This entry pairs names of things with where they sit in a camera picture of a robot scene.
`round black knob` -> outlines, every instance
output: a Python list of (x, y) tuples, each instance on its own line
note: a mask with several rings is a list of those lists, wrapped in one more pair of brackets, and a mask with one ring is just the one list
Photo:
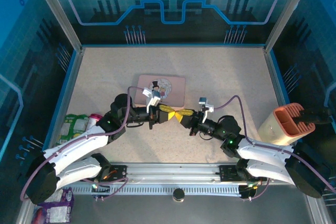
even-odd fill
[(173, 199), (179, 202), (182, 202), (184, 200), (184, 191), (180, 188), (175, 189), (173, 192)]

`beige table surface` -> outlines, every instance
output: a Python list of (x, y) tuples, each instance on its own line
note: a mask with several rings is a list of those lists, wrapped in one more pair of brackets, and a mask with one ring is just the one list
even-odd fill
[[(198, 109), (200, 97), (215, 107), (238, 94), (247, 122), (247, 134), (259, 139), (257, 129), (277, 107), (277, 100), (261, 48), (164, 47), (87, 48), (68, 113), (105, 114), (116, 95), (135, 86), (141, 74), (185, 77), (185, 108)], [(241, 128), (239, 103), (210, 115), (216, 120), (233, 115)], [(126, 133), (96, 150), (115, 162), (213, 163), (232, 162), (219, 148), (221, 142), (190, 137), (189, 130), (172, 120), (148, 124)]]

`glass panel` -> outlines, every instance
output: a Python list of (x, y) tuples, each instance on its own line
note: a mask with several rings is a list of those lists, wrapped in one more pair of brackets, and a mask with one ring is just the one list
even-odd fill
[(83, 44), (263, 44), (286, 0), (60, 0)]
[[(301, 0), (274, 46), (289, 102), (328, 106), (332, 123), (316, 125), (303, 141), (336, 165), (336, 0)], [(324, 197), (336, 216), (333, 194)]]
[(0, 223), (15, 223), (17, 178), (45, 141), (73, 49), (45, 0), (0, 6)]

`top hat figure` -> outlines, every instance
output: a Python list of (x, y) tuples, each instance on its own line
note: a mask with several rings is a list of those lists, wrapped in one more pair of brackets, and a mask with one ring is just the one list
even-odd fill
[(159, 88), (160, 88), (160, 87), (157, 85), (157, 81), (153, 81), (153, 90), (154, 90), (154, 91), (158, 91)]

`pink box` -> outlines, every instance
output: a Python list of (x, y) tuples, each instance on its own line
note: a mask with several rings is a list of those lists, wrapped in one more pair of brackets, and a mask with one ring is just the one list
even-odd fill
[[(160, 103), (174, 109), (183, 109), (185, 78), (175, 76), (150, 76), (142, 74), (139, 77), (138, 87), (157, 90), (160, 93)], [(146, 96), (140, 90), (136, 91), (134, 104), (136, 106), (146, 105)]]

